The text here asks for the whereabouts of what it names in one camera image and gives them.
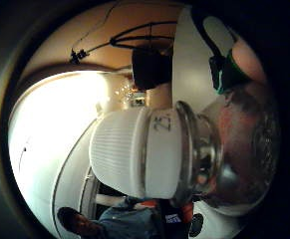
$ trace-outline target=black wire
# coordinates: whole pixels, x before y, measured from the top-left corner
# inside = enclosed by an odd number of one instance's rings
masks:
[[[145,4],[145,5],[160,5],[160,6],[168,6],[168,7],[180,7],[183,6],[183,4],[178,4],[178,3],[159,3],[159,2],[148,2],[148,1],[143,1],[143,2],[126,2],[123,3],[123,0],[117,0],[113,6],[108,10],[104,20],[102,21],[102,24],[100,26],[94,26],[91,30],[89,30],[83,37],[81,37],[79,40],[77,40],[73,46],[72,46],[72,52],[74,52],[74,48],[81,42],[83,41],[88,35],[90,35],[91,33],[95,32],[96,30],[98,30],[99,28],[103,27],[106,22],[108,21],[110,15],[112,14],[113,10],[117,7],[121,7],[121,6],[126,6],[126,5],[133,5],[133,4]]]
[[[173,37],[168,36],[153,36],[153,35],[143,35],[143,36],[132,36],[132,37],[124,37],[119,39],[114,39],[112,42],[125,42],[125,41],[134,41],[134,40],[154,40],[154,39],[169,39],[173,40]]]
[[[107,47],[107,46],[109,46],[109,45],[111,45],[111,42],[107,42],[107,43],[104,43],[104,44],[98,45],[98,46],[96,46],[96,47],[94,47],[94,48],[92,48],[92,49],[86,51],[86,53],[94,52],[94,51],[96,51],[96,50],[98,50],[98,49],[100,49],[100,48]]]
[[[132,45],[125,45],[125,44],[114,44],[114,47],[131,49],[131,50],[149,51],[149,49],[145,48],[145,47],[135,47],[135,46],[132,46]]]
[[[23,159],[23,154],[24,152],[26,152],[26,146],[23,148],[22,152],[21,152],[21,155],[19,157],[19,161],[18,161],[18,171],[20,172],[21,171],[21,163],[22,163],[22,159]]]
[[[150,26],[155,26],[155,25],[163,25],[163,24],[176,24],[177,22],[176,21],[162,21],[162,22],[149,22],[149,23],[145,23],[145,24],[142,24],[142,25],[138,25],[136,27],[133,27],[133,28],[129,28],[119,34],[117,34],[116,36],[114,36],[113,38],[114,39],[117,39],[125,34],[128,34],[130,32],[133,32],[135,30],[138,30],[138,29],[141,29],[141,28],[145,28],[145,27],[150,27]]]
[[[80,38],[79,40],[77,40],[73,46],[72,46],[72,52],[74,51],[74,48],[81,42],[83,41],[88,35],[90,35],[91,33],[95,32],[96,30],[100,29],[101,27],[103,27],[106,22],[108,21],[110,15],[112,14],[113,10],[122,2],[122,0],[118,0],[116,1],[113,6],[108,10],[104,20],[102,21],[102,24],[100,26],[94,26],[94,28],[92,28],[91,30],[89,30],[82,38]]]

